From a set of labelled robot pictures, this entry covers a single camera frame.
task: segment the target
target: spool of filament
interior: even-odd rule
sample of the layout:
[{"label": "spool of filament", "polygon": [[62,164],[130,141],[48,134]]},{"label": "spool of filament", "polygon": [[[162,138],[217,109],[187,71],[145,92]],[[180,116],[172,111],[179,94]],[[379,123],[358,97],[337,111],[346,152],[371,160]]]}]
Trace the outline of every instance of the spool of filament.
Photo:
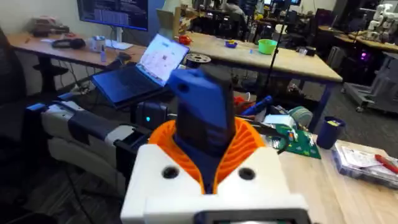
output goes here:
[{"label": "spool of filament", "polygon": [[200,65],[209,63],[209,56],[202,54],[187,54],[187,67],[198,68]]}]

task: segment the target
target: laptop screen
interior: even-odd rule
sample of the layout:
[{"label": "laptop screen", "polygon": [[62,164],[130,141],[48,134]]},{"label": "laptop screen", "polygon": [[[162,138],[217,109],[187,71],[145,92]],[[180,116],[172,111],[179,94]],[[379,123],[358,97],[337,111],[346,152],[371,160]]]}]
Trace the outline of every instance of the laptop screen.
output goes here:
[{"label": "laptop screen", "polygon": [[137,68],[164,86],[172,70],[178,67],[188,51],[188,47],[157,34],[141,57]]}]

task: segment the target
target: white robot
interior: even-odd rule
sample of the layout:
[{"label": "white robot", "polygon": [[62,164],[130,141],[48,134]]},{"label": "white robot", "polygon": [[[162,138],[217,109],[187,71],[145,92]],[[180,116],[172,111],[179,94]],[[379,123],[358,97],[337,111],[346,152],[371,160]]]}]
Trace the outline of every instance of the white robot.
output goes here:
[{"label": "white robot", "polygon": [[364,33],[366,40],[382,42],[388,40],[397,30],[398,15],[390,12],[392,4],[380,4],[376,8],[373,20],[369,23],[367,32]]}]

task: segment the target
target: orange 3d-printed part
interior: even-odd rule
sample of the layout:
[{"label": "orange 3d-printed part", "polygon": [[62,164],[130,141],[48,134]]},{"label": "orange 3d-printed part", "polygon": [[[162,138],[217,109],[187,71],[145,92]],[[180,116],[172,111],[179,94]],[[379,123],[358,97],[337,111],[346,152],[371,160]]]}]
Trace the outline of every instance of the orange 3d-printed part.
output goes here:
[{"label": "orange 3d-printed part", "polygon": [[[260,134],[245,120],[235,118],[236,134],[226,149],[223,158],[218,164],[213,184],[213,193],[217,186],[232,171],[234,171],[244,160],[246,160],[257,148],[265,146]],[[150,136],[149,144],[158,145],[179,166],[194,178],[205,192],[203,180],[198,167],[179,148],[173,140],[175,133],[175,121],[168,121],[159,126]]]}]

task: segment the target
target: laptop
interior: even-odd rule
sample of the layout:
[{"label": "laptop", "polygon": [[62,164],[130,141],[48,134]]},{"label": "laptop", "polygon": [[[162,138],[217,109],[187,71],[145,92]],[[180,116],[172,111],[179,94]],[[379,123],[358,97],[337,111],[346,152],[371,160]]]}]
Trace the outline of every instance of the laptop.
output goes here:
[{"label": "laptop", "polygon": [[119,107],[133,98],[163,89],[189,48],[159,34],[155,36],[135,66],[93,76],[93,83],[103,95]]}]

